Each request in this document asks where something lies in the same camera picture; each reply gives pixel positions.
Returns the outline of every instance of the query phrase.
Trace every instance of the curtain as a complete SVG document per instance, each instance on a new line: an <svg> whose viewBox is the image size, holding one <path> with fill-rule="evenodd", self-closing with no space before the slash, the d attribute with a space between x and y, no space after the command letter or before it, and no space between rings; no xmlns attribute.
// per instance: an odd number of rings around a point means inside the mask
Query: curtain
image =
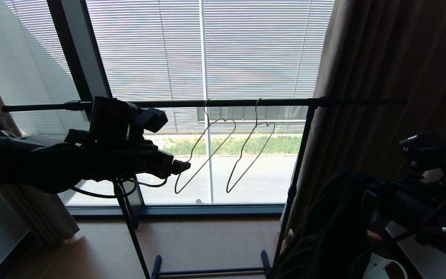
<svg viewBox="0 0 446 279"><path fill-rule="evenodd" d="M1 106L0 96L0 124L3 129L21 136L13 118L3 113ZM0 192L41 245L69 239L79 230L57 194L47 194L28 185L0 185Z"/></svg>
<svg viewBox="0 0 446 279"><path fill-rule="evenodd" d="M406 98L405 106L318 109L288 229L297 230L342 168L384 178L410 173L398 142L446 138L446 1L336 1L314 97Z"/></svg>

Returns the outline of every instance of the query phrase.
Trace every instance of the brown floor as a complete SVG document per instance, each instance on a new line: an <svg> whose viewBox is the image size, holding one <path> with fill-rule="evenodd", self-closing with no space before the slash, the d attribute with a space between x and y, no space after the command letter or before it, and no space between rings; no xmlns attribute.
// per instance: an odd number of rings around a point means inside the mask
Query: brown floor
<svg viewBox="0 0 446 279"><path fill-rule="evenodd" d="M62 245L46 250L31 247L6 278L144 278L124 223L83 221L79 226L76 236ZM151 221L141 224L137 236L150 271L158 254L163 257L161 271L240 268L260 267L262 250L272 264L279 229L277 219Z"/></svg>

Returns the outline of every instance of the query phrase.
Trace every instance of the black garment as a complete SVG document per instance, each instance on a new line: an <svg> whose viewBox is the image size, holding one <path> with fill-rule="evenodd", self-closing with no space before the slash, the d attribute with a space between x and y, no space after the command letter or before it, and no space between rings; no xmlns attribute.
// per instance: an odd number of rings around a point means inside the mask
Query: black garment
<svg viewBox="0 0 446 279"><path fill-rule="evenodd" d="M369 248L367 222L360 214L365 184L375 177L342 170L321 191L308 218L278 258L268 278L348 278L353 262ZM370 255L355 278L362 278Z"/></svg>

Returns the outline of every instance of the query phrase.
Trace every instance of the grass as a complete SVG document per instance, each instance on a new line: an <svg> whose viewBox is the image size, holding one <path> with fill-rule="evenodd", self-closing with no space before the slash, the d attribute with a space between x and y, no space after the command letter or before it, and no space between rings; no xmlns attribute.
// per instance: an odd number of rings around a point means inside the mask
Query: grass
<svg viewBox="0 0 446 279"><path fill-rule="evenodd" d="M300 140L302 136L273 136L262 151L262 154L297 154L299 152ZM253 136L249 139L243 154L258 154L265 144L268 136ZM212 138L211 148L215 150L225 140L225 138ZM230 137L225 144L216 152L216 155L240 155L240 150L246 137ZM168 143L163 149L173 155L190 155L197 138L167 139ZM206 154L206 141L201 139L194 149L193 155Z"/></svg>

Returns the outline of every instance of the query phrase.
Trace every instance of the pavement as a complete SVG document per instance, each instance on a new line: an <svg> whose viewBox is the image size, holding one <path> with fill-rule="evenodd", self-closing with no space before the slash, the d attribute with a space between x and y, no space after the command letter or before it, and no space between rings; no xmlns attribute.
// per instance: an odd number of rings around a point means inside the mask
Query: pavement
<svg viewBox="0 0 446 279"><path fill-rule="evenodd" d="M213 203L284 203L297 155L262 155L251 166L247 173L237 183L235 188L226 193L226 184L232 168L238 157L214 156L213 168ZM186 161L188 157L176 157ZM237 164L230 187L237 181L249 164L255 159L247 155ZM191 168L182 173L177 185L180 189L191 176L206 161L206 157L193 157ZM211 203L211 187L209 186L209 167L206 164L191 180L180 194L175 194L176 176L170 176L166 185L159 188L141 186L141 193L147 205L193 205ZM149 184L159 184L160 179L149 175L137 175L139 181ZM79 186L89 192L112 195L111 182L85 181ZM76 192L60 194L66 205L117 205L116 199L94 198Z"/></svg>

